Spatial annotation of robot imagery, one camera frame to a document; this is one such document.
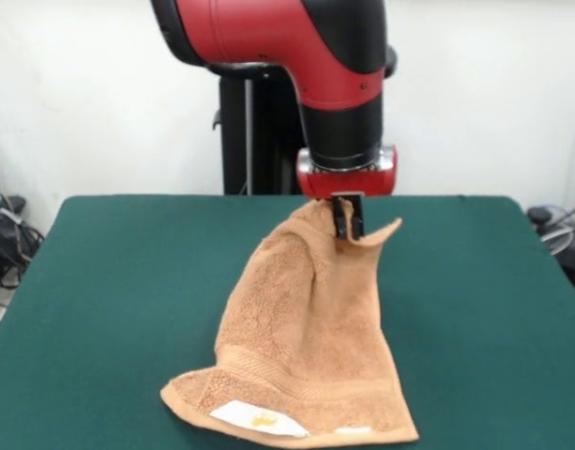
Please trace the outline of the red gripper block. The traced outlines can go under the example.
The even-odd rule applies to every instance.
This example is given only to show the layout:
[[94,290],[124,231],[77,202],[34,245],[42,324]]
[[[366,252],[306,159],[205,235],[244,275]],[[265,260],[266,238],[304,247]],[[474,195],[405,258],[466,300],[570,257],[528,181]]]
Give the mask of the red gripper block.
[[[315,165],[308,148],[301,149],[296,158],[297,182],[308,198],[329,199],[338,195],[354,195],[351,218],[352,238],[364,236],[364,218],[361,196],[391,195],[396,185],[398,152],[394,145],[385,145],[370,166],[353,171],[329,172]],[[341,197],[332,198],[332,211],[336,236],[346,238],[347,220]]]

